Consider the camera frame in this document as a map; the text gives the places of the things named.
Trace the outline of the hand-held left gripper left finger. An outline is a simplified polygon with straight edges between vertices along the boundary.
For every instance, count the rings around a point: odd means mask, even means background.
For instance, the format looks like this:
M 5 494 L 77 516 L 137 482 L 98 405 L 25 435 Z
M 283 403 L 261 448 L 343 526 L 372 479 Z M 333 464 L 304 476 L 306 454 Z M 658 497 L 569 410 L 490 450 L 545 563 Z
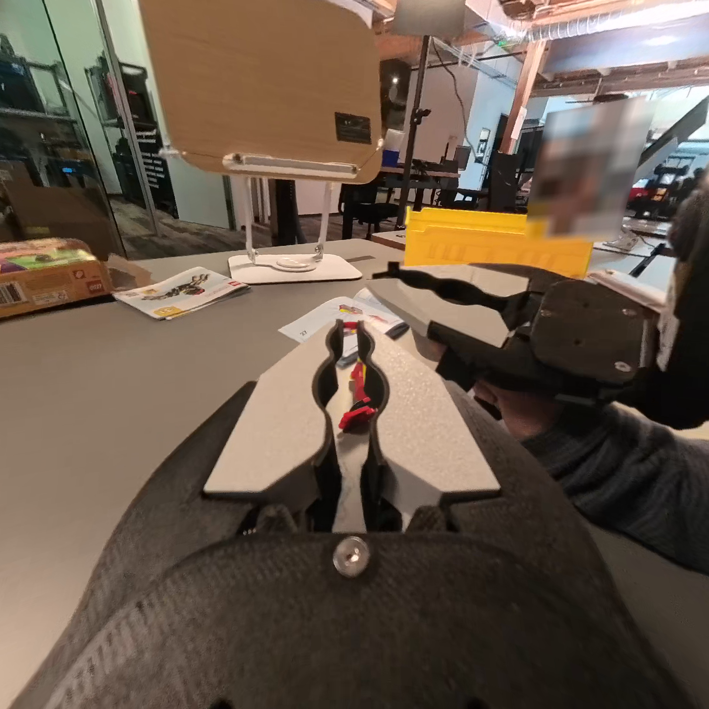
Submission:
M 205 497 L 284 506 L 331 532 L 341 493 L 332 421 L 341 321 L 317 330 L 257 380 L 203 487 Z

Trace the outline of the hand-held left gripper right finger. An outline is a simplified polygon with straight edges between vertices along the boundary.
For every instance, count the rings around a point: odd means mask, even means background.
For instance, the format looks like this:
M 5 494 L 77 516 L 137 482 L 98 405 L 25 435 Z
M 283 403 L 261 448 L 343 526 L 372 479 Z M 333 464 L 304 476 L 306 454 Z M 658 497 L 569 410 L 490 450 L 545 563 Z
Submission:
M 360 475 L 366 531 L 401 531 L 424 507 L 493 499 L 501 484 L 444 380 L 388 336 L 360 323 L 368 421 Z

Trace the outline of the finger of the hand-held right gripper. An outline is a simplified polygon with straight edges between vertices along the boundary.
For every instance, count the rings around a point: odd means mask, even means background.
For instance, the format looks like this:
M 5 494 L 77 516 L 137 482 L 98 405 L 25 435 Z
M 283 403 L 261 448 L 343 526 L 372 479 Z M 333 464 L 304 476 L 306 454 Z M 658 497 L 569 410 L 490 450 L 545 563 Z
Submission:
M 372 275 L 376 283 L 433 294 L 460 306 L 482 306 L 500 314 L 517 314 L 529 305 L 529 279 L 472 264 L 406 267 L 390 261 Z
M 396 279 L 369 279 L 366 286 L 376 299 L 422 336 L 431 323 L 438 323 L 498 348 L 508 338 L 509 329 L 501 314 L 490 308 L 453 304 L 432 291 L 413 288 Z

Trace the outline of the red toy brick piece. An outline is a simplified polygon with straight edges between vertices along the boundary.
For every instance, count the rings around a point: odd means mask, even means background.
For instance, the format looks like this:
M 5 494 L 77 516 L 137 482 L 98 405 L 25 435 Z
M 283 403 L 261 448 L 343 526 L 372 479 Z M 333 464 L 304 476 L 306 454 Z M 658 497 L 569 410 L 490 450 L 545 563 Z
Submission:
M 377 409 L 368 404 L 360 405 L 346 412 L 340 422 L 339 429 L 342 432 L 351 432 L 367 426 L 377 414 Z

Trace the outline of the colourful toy set box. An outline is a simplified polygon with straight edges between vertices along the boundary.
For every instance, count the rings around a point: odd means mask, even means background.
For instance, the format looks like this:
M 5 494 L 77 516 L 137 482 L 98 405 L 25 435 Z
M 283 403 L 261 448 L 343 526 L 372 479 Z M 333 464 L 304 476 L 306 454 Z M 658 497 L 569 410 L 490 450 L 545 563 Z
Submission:
M 1 244 L 1 320 L 83 305 L 154 282 L 115 254 L 101 261 L 80 240 L 56 237 Z

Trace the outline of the person's right hand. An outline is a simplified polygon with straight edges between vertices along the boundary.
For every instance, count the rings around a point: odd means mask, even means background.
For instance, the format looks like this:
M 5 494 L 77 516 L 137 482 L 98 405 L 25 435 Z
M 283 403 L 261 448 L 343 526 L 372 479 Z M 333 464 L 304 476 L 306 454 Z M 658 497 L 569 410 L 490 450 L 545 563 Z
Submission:
M 476 382 L 474 395 L 492 405 L 500 414 L 506 430 L 518 441 L 535 438 L 552 429 L 563 405 L 543 395 L 509 391 L 482 380 Z

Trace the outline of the yellow plastic bin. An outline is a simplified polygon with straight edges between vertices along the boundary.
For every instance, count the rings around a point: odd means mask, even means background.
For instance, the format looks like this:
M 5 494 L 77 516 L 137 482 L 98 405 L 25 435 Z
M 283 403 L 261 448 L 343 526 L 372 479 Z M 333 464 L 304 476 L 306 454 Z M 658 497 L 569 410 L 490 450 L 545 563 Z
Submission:
M 543 237 L 527 216 L 444 208 L 407 209 L 404 264 L 508 264 L 583 278 L 593 252 L 589 240 Z

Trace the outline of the open instruction booklet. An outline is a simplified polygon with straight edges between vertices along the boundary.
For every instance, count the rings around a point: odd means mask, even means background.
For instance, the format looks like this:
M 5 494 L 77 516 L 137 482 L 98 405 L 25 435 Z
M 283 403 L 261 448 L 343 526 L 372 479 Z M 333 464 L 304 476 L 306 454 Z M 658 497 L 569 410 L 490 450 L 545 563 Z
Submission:
M 341 320 L 344 323 L 342 356 L 339 367 L 346 367 L 357 359 L 356 323 L 364 321 L 392 339 L 399 338 L 409 326 L 388 309 L 368 288 L 353 297 L 336 297 L 289 323 L 279 332 L 291 340 L 303 343 L 325 325 Z

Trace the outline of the black office chair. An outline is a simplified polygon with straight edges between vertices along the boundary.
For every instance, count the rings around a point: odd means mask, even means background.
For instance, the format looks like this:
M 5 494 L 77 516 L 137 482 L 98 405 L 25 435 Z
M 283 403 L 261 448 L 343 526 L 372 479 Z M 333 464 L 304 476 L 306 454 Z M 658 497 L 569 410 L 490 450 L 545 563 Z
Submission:
M 367 184 L 342 184 L 338 198 L 338 212 L 342 215 L 342 240 L 350 240 L 355 222 L 367 226 L 366 239 L 380 231 L 381 222 L 398 215 L 398 204 L 392 202 L 393 189 L 387 189 L 387 200 L 378 202 L 381 185 L 377 181 Z

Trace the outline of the black light stand pole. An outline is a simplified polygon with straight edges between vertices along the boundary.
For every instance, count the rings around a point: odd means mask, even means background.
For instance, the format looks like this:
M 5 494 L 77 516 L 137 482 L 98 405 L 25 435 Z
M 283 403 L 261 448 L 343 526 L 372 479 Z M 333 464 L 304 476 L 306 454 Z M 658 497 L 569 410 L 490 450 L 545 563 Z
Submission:
M 405 159 L 403 162 L 403 173 L 400 185 L 398 212 L 396 216 L 395 226 L 401 228 L 404 224 L 405 213 L 408 203 L 408 195 L 411 187 L 412 161 L 415 150 L 415 138 L 417 136 L 418 127 L 422 121 L 421 112 L 421 97 L 422 89 L 425 81 L 425 74 L 428 66 L 428 58 L 430 52 L 430 35 L 424 35 L 422 38 L 422 46 L 418 63 L 418 73 L 416 77 L 415 90 L 412 101 L 411 115 L 409 119 L 408 138 L 405 149 Z

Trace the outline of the closed instruction booklet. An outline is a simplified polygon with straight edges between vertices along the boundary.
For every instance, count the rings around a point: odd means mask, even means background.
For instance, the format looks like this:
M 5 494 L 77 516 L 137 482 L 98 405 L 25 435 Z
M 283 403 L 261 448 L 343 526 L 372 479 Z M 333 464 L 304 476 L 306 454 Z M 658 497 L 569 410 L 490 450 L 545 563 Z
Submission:
M 113 299 L 156 321 L 169 321 L 249 290 L 248 284 L 195 267 L 146 287 L 115 292 Z

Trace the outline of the wooden book stand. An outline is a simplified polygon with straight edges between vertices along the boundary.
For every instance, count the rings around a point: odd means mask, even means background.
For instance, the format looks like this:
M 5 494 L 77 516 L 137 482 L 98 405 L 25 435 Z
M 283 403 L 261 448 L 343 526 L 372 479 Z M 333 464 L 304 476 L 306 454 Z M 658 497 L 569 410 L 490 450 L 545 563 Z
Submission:
M 353 281 L 325 253 L 333 189 L 366 184 L 384 146 L 379 51 L 358 14 L 329 1 L 140 1 L 167 126 L 164 154 L 229 175 L 246 255 L 228 260 L 248 285 Z M 254 179 L 324 182 L 310 253 L 253 247 Z

